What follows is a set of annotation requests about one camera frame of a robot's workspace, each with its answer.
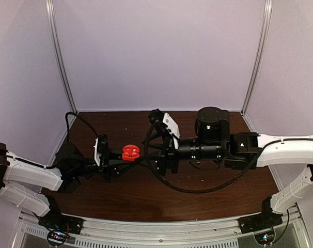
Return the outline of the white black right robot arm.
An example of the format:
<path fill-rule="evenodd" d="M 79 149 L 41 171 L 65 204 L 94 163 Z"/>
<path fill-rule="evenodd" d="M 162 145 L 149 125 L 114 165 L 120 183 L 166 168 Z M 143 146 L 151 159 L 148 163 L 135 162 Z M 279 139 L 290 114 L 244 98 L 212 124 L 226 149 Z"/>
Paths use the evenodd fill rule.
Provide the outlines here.
<path fill-rule="evenodd" d="M 250 169 L 270 165 L 304 164 L 304 170 L 288 186 L 263 202 L 256 224 L 267 228 L 287 209 L 313 190 L 313 135 L 273 136 L 256 132 L 230 132 L 230 113 L 218 107 L 203 107 L 197 112 L 194 138 L 182 138 L 178 124 L 159 109 L 149 113 L 150 128 L 144 144 L 147 167 L 167 184 L 167 170 L 178 171 L 181 161 L 203 160 L 239 170 L 229 181 L 198 194 L 219 191 L 233 184 Z"/>

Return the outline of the red round earbud charging case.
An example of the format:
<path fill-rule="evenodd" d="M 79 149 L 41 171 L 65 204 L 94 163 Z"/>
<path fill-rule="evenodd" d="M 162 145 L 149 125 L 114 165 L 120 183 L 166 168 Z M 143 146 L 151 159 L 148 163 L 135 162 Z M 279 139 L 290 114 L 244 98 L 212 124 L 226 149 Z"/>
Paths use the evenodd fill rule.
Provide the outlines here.
<path fill-rule="evenodd" d="M 140 157 L 140 149 L 136 145 L 126 145 L 122 148 L 122 159 L 127 162 L 134 162 Z"/>

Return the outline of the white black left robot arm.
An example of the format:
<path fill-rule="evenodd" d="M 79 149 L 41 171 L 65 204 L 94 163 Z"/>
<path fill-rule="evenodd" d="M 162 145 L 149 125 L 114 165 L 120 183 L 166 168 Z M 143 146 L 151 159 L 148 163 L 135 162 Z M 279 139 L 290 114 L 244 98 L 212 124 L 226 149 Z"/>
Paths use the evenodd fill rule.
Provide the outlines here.
<path fill-rule="evenodd" d="M 0 198 L 44 217 L 54 229 L 63 228 L 66 219 L 56 209 L 56 201 L 27 189 L 23 184 L 70 194 L 81 185 L 81 177 L 101 175 L 108 181 L 120 175 L 121 166 L 136 165 L 143 158 L 135 145 L 110 149 L 105 135 L 96 138 L 93 148 L 93 158 L 90 159 L 72 142 L 67 142 L 56 153 L 54 165 L 43 165 L 20 158 L 0 143 Z"/>

